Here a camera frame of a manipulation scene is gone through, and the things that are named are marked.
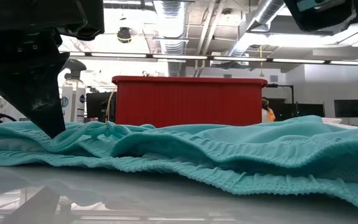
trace orange shirt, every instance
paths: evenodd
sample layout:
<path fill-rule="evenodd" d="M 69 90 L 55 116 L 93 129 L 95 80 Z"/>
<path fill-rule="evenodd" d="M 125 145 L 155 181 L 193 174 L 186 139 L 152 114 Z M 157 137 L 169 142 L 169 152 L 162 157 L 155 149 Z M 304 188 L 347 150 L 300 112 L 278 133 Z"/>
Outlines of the orange shirt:
<path fill-rule="evenodd" d="M 269 110 L 267 111 L 267 113 L 268 113 L 268 121 L 269 121 L 269 122 L 274 122 L 274 121 L 276 120 L 276 116 L 274 116 L 273 110 L 272 110 L 272 109 L 269 109 Z"/>

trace label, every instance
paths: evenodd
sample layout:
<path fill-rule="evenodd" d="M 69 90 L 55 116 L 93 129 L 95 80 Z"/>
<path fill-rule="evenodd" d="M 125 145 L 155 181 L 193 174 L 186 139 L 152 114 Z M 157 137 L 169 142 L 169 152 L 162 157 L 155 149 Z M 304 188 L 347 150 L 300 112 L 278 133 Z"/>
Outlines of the label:
<path fill-rule="evenodd" d="M 84 112 L 85 112 L 85 88 L 77 88 L 76 91 L 76 110 L 75 110 L 75 118 L 76 122 L 84 123 Z"/>
<path fill-rule="evenodd" d="M 62 88 L 62 110 L 65 122 L 71 122 L 71 112 L 73 106 L 73 87 L 64 86 Z"/>

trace red plastic container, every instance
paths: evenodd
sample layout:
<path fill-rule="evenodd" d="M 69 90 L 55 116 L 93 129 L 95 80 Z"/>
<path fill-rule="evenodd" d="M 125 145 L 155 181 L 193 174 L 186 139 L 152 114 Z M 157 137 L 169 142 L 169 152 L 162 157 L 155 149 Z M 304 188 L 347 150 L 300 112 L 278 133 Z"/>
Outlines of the red plastic container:
<path fill-rule="evenodd" d="M 262 88 L 256 78 L 124 77 L 112 78 L 118 87 L 116 123 L 230 124 L 262 121 Z"/>

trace table surface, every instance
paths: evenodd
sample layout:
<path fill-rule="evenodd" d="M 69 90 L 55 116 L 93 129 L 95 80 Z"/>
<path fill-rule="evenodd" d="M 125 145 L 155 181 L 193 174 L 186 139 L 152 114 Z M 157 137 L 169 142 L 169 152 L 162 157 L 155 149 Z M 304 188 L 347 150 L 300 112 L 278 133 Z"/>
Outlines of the table surface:
<path fill-rule="evenodd" d="M 0 167 L 0 223 L 358 223 L 324 195 L 235 196 L 170 174 Z"/>

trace drawstring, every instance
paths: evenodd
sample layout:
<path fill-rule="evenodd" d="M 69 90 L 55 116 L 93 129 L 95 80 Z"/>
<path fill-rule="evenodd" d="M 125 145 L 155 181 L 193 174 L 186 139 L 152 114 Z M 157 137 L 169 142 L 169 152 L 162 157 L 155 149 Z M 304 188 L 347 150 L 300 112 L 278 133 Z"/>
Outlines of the drawstring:
<path fill-rule="evenodd" d="M 128 127 L 120 124 L 114 124 L 110 121 L 107 123 L 101 123 L 97 121 L 88 122 L 78 129 L 71 129 L 62 132 L 52 140 L 50 147 L 53 151 L 61 151 L 64 148 L 72 145 L 75 141 L 84 135 L 97 138 L 99 135 L 104 134 L 106 137 L 114 136 L 117 138 L 123 138 L 131 133 L 132 131 Z"/>

